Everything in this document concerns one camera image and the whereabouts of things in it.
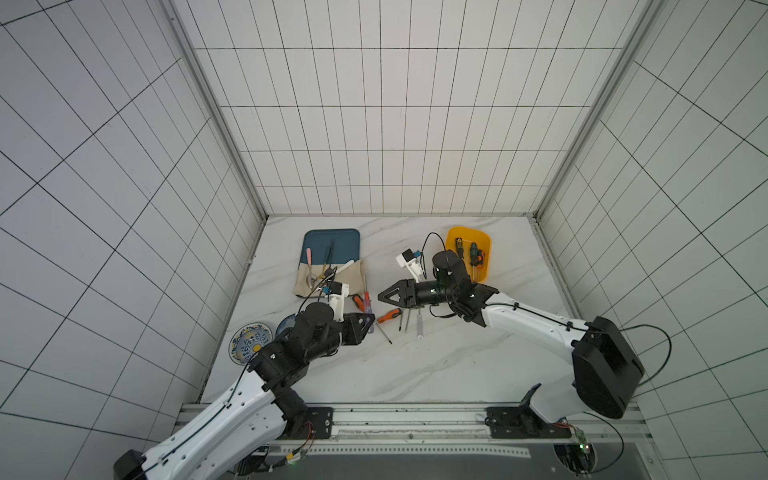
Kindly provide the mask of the green black screwdriver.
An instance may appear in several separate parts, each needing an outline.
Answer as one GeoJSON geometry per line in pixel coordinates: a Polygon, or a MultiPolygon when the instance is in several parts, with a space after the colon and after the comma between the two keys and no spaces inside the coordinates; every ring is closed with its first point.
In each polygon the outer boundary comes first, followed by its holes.
{"type": "Polygon", "coordinates": [[[471,279],[474,282],[480,281],[480,270],[484,266],[485,255],[479,248],[476,242],[473,242],[470,246],[470,267],[471,267],[471,279]]]}

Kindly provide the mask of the purple clear handled screwdriver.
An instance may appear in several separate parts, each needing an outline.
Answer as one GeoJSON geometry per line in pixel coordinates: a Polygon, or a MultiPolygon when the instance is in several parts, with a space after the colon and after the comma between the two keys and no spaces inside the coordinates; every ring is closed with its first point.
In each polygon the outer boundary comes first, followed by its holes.
{"type": "MultiPolygon", "coordinates": [[[[371,305],[371,299],[370,299],[370,293],[368,289],[368,282],[367,282],[367,271],[363,271],[363,287],[364,287],[364,305],[365,305],[365,313],[367,314],[373,314],[372,305],[371,305]]],[[[375,328],[374,324],[371,323],[370,328],[368,330],[369,334],[374,333],[375,328]]]]}

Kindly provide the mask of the black yellow dotted screwdriver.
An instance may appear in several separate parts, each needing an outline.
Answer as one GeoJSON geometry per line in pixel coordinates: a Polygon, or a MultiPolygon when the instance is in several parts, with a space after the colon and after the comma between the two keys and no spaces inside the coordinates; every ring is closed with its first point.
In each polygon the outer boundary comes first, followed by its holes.
{"type": "Polygon", "coordinates": [[[464,242],[461,237],[455,238],[455,251],[460,259],[465,258],[465,248],[464,248],[464,242]]]}

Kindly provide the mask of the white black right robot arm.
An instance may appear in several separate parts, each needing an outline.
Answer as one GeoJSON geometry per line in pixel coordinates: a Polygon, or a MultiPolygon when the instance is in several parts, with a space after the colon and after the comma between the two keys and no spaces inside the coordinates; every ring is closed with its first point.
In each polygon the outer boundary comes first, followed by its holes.
{"type": "Polygon", "coordinates": [[[411,276],[381,291],[379,301],[401,309],[445,304],[466,322],[521,337],[571,366],[571,373],[532,386],[511,414],[502,420],[488,418],[488,426],[538,437],[570,415],[624,416],[645,369],[611,320],[570,319],[525,305],[472,280],[464,261],[451,250],[434,255],[431,280],[424,279],[414,252],[404,251],[397,263],[411,276]]]}

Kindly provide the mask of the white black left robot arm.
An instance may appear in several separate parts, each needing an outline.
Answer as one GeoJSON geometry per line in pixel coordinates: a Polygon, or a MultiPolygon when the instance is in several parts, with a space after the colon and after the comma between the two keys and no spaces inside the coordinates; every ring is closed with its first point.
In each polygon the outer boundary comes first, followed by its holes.
{"type": "Polygon", "coordinates": [[[293,385],[312,361],[360,344],[375,321],[371,313],[337,317],[328,304],[307,305],[197,417],[155,447],[117,459],[115,478],[216,479],[283,434],[303,433],[308,407],[293,385]]]}

